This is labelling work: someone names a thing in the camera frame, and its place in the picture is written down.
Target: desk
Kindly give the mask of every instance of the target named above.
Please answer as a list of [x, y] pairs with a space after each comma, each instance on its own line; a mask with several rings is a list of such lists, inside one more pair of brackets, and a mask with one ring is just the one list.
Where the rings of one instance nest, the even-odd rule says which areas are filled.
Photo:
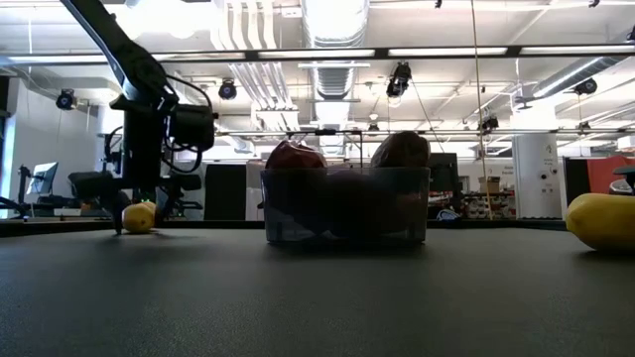
[[431, 230], [408, 251], [262, 230], [0, 239], [1, 356], [627, 356], [635, 260], [567, 232]]

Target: ceiling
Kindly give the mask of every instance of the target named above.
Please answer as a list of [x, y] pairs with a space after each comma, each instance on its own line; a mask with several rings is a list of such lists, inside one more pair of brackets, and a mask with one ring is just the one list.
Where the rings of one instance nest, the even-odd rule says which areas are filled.
[[[104, 1], [108, 10], [118, 12], [122, 1]], [[441, 9], [434, 9], [435, 1], [375, 1], [371, 0], [368, 27], [365, 35], [367, 47], [406, 46], [471, 46], [473, 45], [472, 14], [469, 1], [444, 1]], [[479, 45], [512, 44], [597, 44], [614, 42], [616, 36], [632, 29], [635, 22], [635, 2], [615, 2], [621, 5], [600, 5], [590, 9], [587, 0], [562, 1], [498, 1], [477, 0], [476, 32]], [[553, 9], [536, 6], [552, 4]], [[558, 8], [558, 6], [578, 7]], [[300, 1], [276, 0], [274, 2], [274, 33], [281, 48], [301, 48], [304, 44], [302, 19], [283, 14], [293, 13]], [[209, 25], [205, 2], [189, 1], [186, 5], [188, 21], [196, 23], [193, 36], [180, 40], [167, 33], [146, 33], [137, 42], [150, 52], [214, 51], [209, 40]], [[95, 52], [96, 45], [58, 1], [3, 1], [0, 2], [0, 54], [10, 53], [81, 53]], [[375, 113], [380, 128], [428, 129], [429, 122], [436, 128], [461, 129], [464, 123], [475, 129], [477, 116], [470, 116], [479, 106], [479, 86], [484, 86], [480, 102], [484, 103], [500, 93], [508, 85], [519, 80], [523, 83], [538, 82], [559, 71], [577, 59], [482, 59], [479, 61], [479, 77], [475, 60], [412, 60], [410, 67], [417, 90], [406, 91], [399, 107], [388, 106], [385, 91], [387, 76], [396, 62], [378, 60], [370, 67], [358, 70], [353, 98], [359, 102], [351, 105], [350, 126], [365, 125], [369, 115]], [[214, 110], [221, 116], [231, 117], [239, 128], [248, 128], [251, 100], [242, 88], [231, 101], [220, 100], [214, 83], [231, 76], [227, 64], [166, 64], [168, 72], [178, 72], [185, 79], [211, 86]], [[313, 98], [309, 73], [298, 68], [296, 62], [283, 62], [283, 72], [290, 87], [294, 103], [300, 110], [301, 123], [309, 123], [313, 117]], [[33, 77], [38, 86], [56, 92], [64, 85], [60, 79], [95, 78], [95, 91], [88, 88], [81, 93], [91, 101], [105, 103], [110, 97], [104, 94], [103, 79], [114, 84], [109, 68], [103, 66], [50, 66], [35, 68]], [[582, 97], [583, 105], [572, 108], [578, 98], [573, 94], [553, 97], [561, 126], [572, 128], [581, 117], [588, 117], [621, 105], [628, 104], [635, 92], [635, 82], [610, 92], [602, 92], [635, 77], [635, 61], [627, 59], [615, 67], [597, 75], [599, 85], [596, 98]], [[107, 85], [113, 93], [116, 85]], [[601, 127], [621, 127], [635, 120], [633, 113], [625, 112], [601, 124]], [[501, 126], [508, 126], [511, 114], [508, 107], [497, 113]]]

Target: transparent bin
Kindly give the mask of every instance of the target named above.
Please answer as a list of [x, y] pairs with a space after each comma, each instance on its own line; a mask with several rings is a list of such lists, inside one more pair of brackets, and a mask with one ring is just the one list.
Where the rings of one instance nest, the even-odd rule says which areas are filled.
[[261, 173], [267, 240], [421, 243], [430, 169], [294, 169]]

